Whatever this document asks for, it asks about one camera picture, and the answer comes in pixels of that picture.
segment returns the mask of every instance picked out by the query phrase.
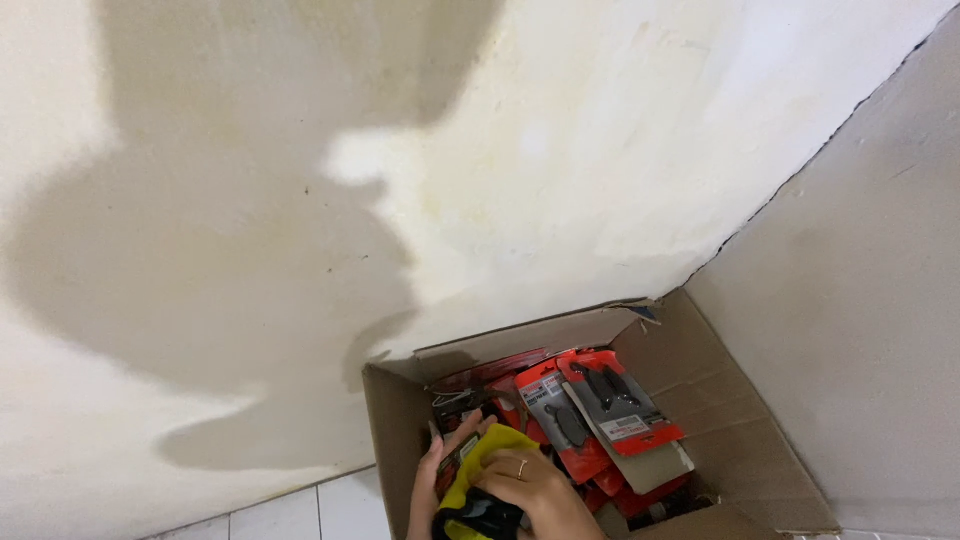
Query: hand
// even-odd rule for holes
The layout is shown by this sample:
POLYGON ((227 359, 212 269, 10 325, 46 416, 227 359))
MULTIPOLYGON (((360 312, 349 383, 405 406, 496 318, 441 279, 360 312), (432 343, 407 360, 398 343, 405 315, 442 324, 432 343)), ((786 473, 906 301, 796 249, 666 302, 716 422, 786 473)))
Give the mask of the hand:
POLYGON ((483 460, 483 466, 472 484, 523 509, 536 540, 607 538, 570 480, 540 451, 498 450, 483 460))
POLYGON ((429 452, 420 460, 420 467, 417 468, 417 480, 414 482, 414 492, 410 497, 410 527, 407 528, 407 540, 431 540, 430 528, 433 525, 433 517, 440 509, 440 501, 437 501, 434 490, 440 463, 474 431, 483 436, 487 428, 493 424, 496 424, 495 416, 485 420, 483 413, 477 409, 453 432, 446 444, 442 437, 434 437, 429 452))

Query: ring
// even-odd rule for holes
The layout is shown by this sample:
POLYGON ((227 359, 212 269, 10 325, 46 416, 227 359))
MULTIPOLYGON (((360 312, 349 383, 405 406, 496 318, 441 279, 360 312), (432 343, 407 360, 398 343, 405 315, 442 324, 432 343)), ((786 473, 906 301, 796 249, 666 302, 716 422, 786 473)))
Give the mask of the ring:
POLYGON ((516 479, 523 480, 523 468, 527 466, 527 463, 528 461, 526 459, 520 461, 520 470, 516 473, 516 479))

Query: cardboard box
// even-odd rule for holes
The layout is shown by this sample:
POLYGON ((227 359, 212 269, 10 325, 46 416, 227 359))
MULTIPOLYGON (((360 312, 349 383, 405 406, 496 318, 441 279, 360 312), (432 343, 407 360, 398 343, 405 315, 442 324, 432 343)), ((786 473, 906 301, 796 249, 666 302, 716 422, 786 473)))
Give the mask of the cardboard box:
POLYGON ((425 453, 432 397, 423 386, 471 366, 546 347, 550 353, 610 346, 617 358, 686 433, 681 445, 720 504, 625 532, 607 512, 598 521, 616 538, 774 539, 777 531, 837 534, 823 494, 772 414, 707 321, 678 289, 652 308, 661 325, 643 324, 622 305, 560 315, 423 349, 419 380, 369 365, 364 385, 384 503, 395 540, 406 535, 410 493, 425 453))

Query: yellow cloth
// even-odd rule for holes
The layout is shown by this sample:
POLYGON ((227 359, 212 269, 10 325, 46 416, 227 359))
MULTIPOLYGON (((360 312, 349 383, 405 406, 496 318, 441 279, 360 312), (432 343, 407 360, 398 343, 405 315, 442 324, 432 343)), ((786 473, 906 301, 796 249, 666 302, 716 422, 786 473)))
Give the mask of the yellow cloth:
MULTIPOLYGON (((440 508, 463 508, 467 503, 467 490, 470 489, 470 479, 483 470, 481 462, 485 457, 497 450, 525 450, 539 448, 540 445, 523 433, 500 424, 493 424, 487 430, 473 450, 467 454, 464 463, 457 471, 457 478, 453 480, 450 489, 440 503, 440 508)), ((446 522, 446 535, 450 540, 490 540, 483 534, 465 527, 455 521, 446 522)))

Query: white wall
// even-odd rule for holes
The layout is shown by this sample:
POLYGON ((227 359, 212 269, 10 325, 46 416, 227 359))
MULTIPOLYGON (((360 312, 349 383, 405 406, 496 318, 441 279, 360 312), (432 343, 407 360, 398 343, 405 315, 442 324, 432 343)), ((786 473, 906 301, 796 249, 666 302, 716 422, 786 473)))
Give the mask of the white wall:
POLYGON ((0 3, 5 537, 370 463, 365 361, 682 283, 954 3, 0 3))
POLYGON ((687 286, 841 525, 960 538, 960 11, 687 286))

